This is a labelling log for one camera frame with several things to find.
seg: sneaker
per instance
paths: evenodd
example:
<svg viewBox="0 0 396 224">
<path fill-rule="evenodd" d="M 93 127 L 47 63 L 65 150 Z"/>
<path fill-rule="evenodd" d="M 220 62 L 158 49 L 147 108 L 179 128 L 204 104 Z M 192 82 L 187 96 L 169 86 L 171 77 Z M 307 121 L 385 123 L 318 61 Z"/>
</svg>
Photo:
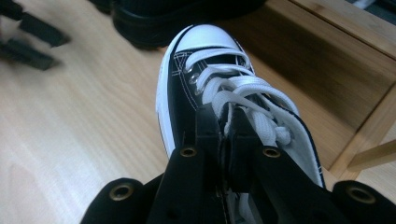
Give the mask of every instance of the sneaker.
<svg viewBox="0 0 396 224">
<path fill-rule="evenodd" d="M 211 104 L 218 119 L 224 109 L 239 106 L 264 146 L 287 151 L 314 183 L 324 186 L 314 143 L 296 105 L 255 76 L 246 53 L 219 27 L 190 26 L 173 39 L 163 57 L 156 100 L 168 157 L 176 147 L 193 144 L 186 136 L 194 135 L 198 106 Z M 228 114 L 227 122 L 232 117 Z M 227 138 L 227 125 L 223 134 Z"/>
<path fill-rule="evenodd" d="M 233 18 L 258 8 L 264 0 L 90 0 L 112 11 L 117 31 L 139 48 L 165 47 L 184 27 Z"/>
</svg>

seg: shoelace bow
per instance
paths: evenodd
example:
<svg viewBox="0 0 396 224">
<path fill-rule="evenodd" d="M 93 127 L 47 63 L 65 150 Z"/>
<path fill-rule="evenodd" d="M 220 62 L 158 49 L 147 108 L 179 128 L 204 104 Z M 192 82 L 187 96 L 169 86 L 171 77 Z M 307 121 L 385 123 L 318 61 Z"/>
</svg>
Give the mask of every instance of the shoelace bow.
<svg viewBox="0 0 396 224">
<path fill-rule="evenodd" d="M 265 99 L 263 94 L 267 94 L 296 115 L 298 115 L 298 109 L 286 94 L 273 88 L 263 79 L 256 77 L 249 70 L 251 66 L 250 60 L 244 52 L 236 49 L 199 50 L 187 59 L 184 71 L 188 73 L 195 63 L 220 55 L 234 55 L 235 64 L 209 64 L 201 74 L 193 74 L 189 83 L 196 85 L 195 94 L 202 94 L 203 104 L 212 103 L 213 110 L 218 118 L 220 118 L 226 104 L 232 103 L 241 106 L 264 145 L 276 146 L 276 141 L 287 145 L 290 142 L 289 128 L 282 126 L 283 124 L 279 123 L 279 121 L 276 123 L 273 114 L 269 110 L 255 104 L 246 97 L 256 94 L 265 102 L 267 99 Z M 238 64 L 236 56 L 242 57 L 245 64 Z M 215 73 L 233 77 L 210 78 Z"/>
</svg>

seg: wooden floor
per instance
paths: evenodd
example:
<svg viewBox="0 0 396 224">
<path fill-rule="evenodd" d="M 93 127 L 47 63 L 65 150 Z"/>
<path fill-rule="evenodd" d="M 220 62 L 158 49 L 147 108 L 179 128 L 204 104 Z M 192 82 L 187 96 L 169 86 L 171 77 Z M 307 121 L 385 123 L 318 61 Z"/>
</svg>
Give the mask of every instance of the wooden floor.
<svg viewBox="0 0 396 224">
<path fill-rule="evenodd" d="M 88 1 L 19 2 L 32 14 L 68 33 L 72 42 L 50 49 L 18 32 L 15 22 L 1 20 L 4 39 L 11 36 L 26 39 L 60 63 L 41 72 L 18 63 L 0 61 L 0 190 L 3 192 L 0 194 L 0 223 L 79 223 L 106 183 L 121 177 L 146 183 L 162 173 L 167 164 L 155 113 L 156 85 L 164 49 L 133 48 L 115 32 L 110 18 L 99 13 Z M 262 16 L 263 20 L 271 19 L 271 14 Z M 301 30 L 284 18 L 273 16 L 272 20 Z M 268 35 L 255 37 L 273 42 L 254 49 L 248 36 L 237 32 L 238 22 L 244 20 L 248 19 L 219 24 L 247 45 L 247 53 L 260 76 L 282 91 L 292 92 L 291 98 L 312 128 L 319 156 L 325 167 L 329 167 L 339 152 L 331 150 L 332 144 L 339 148 L 347 143 L 347 136 L 350 137 L 360 120 L 365 119 L 357 111 L 367 114 L 369 106 L 356 109 L 347 106 L 348 102 L 337 102 L 341 103 L 340 107 L 326 107 L 325 102 L 335 101 L 336 94 L 333 98 L 315 95 L 320 90 L 310 90 L 304 83 L 304 74 L 291 70 L 294 63 L 310 62 L 265 53 L 264 48 L 268 48 L 270 52 L 281 50 L 291 53 L 292 57 L 298 56 L 292 49 L 274 45 L 279 36 L 271 34 L 280 34 L 276 27 L 269 27 Z M 309 37 L 299 47 L 300 52 L 306 54 L 312 53 L 318 45 L 327 47 L 330 52 L 335 50 L 309 33 L 304 34 L 283 40 L 289 41 L 286 43 L 290 46 Z M 344 58 L 349 57 L 349 54 L 340 53 Z M 326 53 L 318 52 L 318 55 L 324 59 L 318 58 L 316 63 L 331 59 L 331 65 L 341 64 L 341 68 L 331 68 L 328 64 L 325 68 L 309 65 L 310 76 L 321 69 L 335 69 L 341 75 L 348 72 L 341 60 Z M 355 69 L 363 58 L 354 61 L 357 63 Z M 384 60 L 378 67 L 387 67 L 388 59 Z M 290 66 L 282 67 L 282 63 L 290 63 Z M 290 75 L 279 76 L 279 71 L 290 72 Z M 299 83 L 294 83 L 296 77 L 293 75 L 302 78 L 297 80 Z M 345 87 L 335 85 L 337 80 L 325 81 L 334 84 L 332 88 L 340 91 L 339 94 L 362 93 L 374 99 L 380 97 L 379 92 L 385 91 L 374 86 L 378 88 L 376 93 L 347 92 Z M 380 84 L 388 85 L 387 78 L 380 79 Z M 316 125 L 321 122 L 342 131 L 332 133 Z"/>
</svg>

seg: light wood floor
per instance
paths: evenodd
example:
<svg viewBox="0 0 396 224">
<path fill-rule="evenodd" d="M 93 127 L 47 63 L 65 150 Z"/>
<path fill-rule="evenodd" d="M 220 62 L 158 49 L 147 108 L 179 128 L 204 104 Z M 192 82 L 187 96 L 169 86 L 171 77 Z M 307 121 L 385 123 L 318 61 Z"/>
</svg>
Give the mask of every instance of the light wood floor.
<svg viewBox="0 0 396 224">
<path fill-rule="evenodd" d="M 2 20 L 4 39 L 24 38 L 60 64 L 41 72 L 0 61 L 0 223 L 79 223 L 109 181 L 146 183 L 166 166 L 155 113 L 164 49 L 133 48 L 88 1 L 19 2 L 72 42 L 50 49 Z M 369 172 L 361 180 L 385 171 Z"/>
</svg>

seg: black and white sneaker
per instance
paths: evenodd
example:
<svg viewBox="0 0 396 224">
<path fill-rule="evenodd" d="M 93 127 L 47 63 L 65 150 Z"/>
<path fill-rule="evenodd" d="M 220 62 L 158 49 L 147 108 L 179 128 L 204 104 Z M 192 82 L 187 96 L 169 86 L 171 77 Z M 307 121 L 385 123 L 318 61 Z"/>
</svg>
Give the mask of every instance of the black and white sneaker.
<svg viewBox="0 0 396 224">
<path fill-rule="evenodd" d="M 225 31 L 190 26 L 169 45 L 157 87 L 156 110 L 169 157 L 176 147 L 191 144 L 195 111 L 209 103 L 218 118 L 227 106 L 241 107 L 264 146 L 287 151 L 314 183 L 324 186 L 315 146 L 292 100 L 255 76 L 248 56 Z M 228 116 L 231 122 L 233 115 Z M 227 138 L 227 125 L 224 129 Z M 247 211 L 241 209 L 243 216 Z"/>
<path fill-rule="evenodd" d="M 184 27 L 241 16 L 264 0 L 90 0 L 111 12 L 117 31 L 139 48 L 169 44 Z"/>
</svg>

